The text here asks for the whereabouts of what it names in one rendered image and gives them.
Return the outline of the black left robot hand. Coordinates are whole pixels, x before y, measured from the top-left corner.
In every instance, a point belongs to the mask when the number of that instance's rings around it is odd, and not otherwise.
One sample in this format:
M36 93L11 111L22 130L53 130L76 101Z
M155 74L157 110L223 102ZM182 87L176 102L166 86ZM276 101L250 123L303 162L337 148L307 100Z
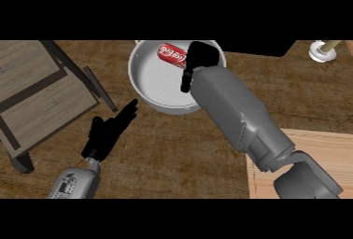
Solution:
M133 99L133 101L124 106L114 118L93 118L92 129L89 133L89 142L81 151L83 158L93 158L99 162L107 159L114 149L118 137L121 136L132 121L135 120L138 111L136 106L138 100Z

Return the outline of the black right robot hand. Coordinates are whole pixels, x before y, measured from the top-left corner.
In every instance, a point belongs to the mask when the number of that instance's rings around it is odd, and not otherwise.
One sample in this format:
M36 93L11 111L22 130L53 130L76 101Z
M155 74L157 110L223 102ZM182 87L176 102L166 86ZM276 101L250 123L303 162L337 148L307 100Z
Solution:
M185 69L182 75L180 91L191 90L192 74L198 67L210 67L219 64L219 50L211 45L194 41L188 48Z

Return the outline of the red soda can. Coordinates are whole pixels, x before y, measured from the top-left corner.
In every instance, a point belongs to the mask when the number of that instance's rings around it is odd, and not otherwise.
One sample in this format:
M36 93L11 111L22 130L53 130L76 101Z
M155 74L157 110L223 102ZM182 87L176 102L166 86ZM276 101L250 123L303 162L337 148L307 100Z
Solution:
M163 43L157 49L158 58L179 68L185 68L186 51L177 46Z

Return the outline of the silver metal pot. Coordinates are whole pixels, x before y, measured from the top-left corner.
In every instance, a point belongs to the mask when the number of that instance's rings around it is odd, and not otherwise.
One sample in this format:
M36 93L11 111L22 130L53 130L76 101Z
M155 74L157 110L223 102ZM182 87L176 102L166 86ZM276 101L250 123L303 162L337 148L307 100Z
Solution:
M192 74L191 90L180 91L183 69L164 62L157 56L157 49L163 43L188 48L194 41L200 41L219 50L219 64L198 67ZM136 42L129 60L129 77L138 94L146 104L161 113L186 115L197 112L211 103L211 92L216 81L210 73L223 69L226 60L222 49L214 40L141 40Z

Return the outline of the pale wooden cutting board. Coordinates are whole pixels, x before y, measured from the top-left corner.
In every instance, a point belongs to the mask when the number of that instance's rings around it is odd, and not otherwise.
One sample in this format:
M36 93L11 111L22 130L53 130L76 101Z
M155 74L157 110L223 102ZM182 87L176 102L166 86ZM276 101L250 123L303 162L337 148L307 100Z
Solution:
M343 192L341 199L353 199L353 134L282 130L302 153L275 172L263 172L250 157L247 160L248 190L251 199L279 199L275 180L291 170L294 164L306 164L312 172L325 171Z

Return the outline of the white round fixture with rod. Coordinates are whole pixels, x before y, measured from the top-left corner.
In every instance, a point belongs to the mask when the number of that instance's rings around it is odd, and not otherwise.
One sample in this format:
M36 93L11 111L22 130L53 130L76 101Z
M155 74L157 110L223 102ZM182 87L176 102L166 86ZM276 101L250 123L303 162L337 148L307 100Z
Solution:
M337 58L335 47L341 40L328 40L327 42L316 40L309 48L309 56L313 61L325 63Z

